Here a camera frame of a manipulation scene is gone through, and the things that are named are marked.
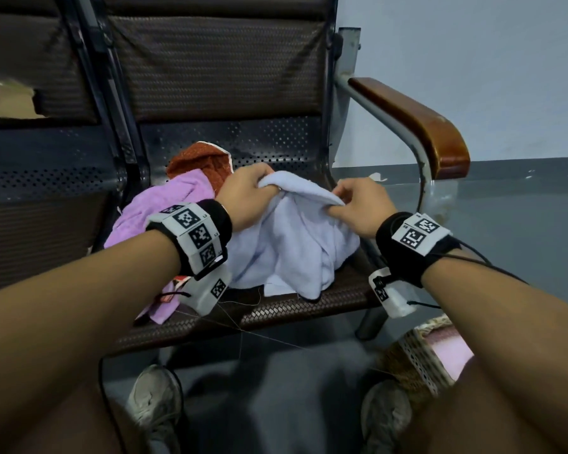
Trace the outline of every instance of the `shoe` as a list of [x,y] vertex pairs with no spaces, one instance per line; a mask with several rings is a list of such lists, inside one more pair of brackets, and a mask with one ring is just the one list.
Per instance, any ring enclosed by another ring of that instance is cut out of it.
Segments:
[[396,381],[385,380],[373,386],[364,397],[360,412],[362,454],[396,452],[399,436],[411,418],[408,396]]
[[163,442],[171,454],[181,452],[175,428],[182,415],[183,392],[174,373],[159,365],[144,369],[128,396],[126,410],[148,439]]

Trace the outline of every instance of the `orange towel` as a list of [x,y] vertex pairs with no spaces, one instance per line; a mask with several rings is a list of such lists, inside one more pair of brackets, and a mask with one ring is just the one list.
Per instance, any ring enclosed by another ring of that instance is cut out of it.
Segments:
[[208,178],[215,195],[225,179],[234,172],[231,155],[220,146],[208,142],[196,142],[174,156],[167,167],[168,178],[200,169]]

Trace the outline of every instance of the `wooden armrest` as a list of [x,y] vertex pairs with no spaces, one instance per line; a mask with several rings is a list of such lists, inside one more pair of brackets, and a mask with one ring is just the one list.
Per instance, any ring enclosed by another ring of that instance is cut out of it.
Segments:
[[393,116],[407,127],[423,144],[434,180],[467,176],[470,153],[454,124],[373,78],[350,78],[349,87]]

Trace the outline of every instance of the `pink towel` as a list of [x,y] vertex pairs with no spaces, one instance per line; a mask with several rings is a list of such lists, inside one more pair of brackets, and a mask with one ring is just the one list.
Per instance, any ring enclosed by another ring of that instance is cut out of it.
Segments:
[[[111,234],[105,241],[105,248],[141,234],[145,231],[145,220],[152,213],[164,210],[177,202],[198,202],[203,199],[214,199],[214,191],[208,178],[200,169],[179,175],[165,184],[152,186],[137,194],[132,202],[124,208],[121,216],[115,221]],[[162,289],[162,292],[173,290],[173,283],[170,282]],[[175,296],[167,303],[154,303],[146,307],[139,316],[149,312],[150,319],[162,324],[178,306],[178,296]]]

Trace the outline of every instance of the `white towel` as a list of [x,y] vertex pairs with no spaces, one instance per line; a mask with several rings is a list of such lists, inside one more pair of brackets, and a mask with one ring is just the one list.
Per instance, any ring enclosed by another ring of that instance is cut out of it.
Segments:
[[265,296],[299,293],[317,299],[338,269],[360,245],[341,221],[326,215],[326,205],[343,205],[332,192],[290,172],[276,172],[259,182],[275,184],[272,199],[257,224],[234,233],[227,245],[232,288],[265,285]]

